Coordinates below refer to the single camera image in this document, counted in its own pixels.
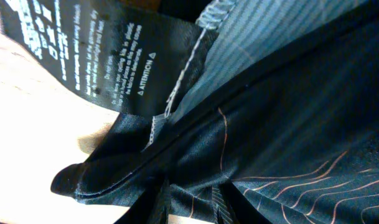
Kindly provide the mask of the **black orange-patterned cycling jersey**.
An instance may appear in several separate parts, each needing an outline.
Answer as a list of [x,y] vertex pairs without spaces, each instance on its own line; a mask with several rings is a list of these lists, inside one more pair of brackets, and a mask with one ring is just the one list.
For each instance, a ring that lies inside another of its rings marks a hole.
[[379,1],[0,1],[118,116],[54,194],[119,223],[379,223]]

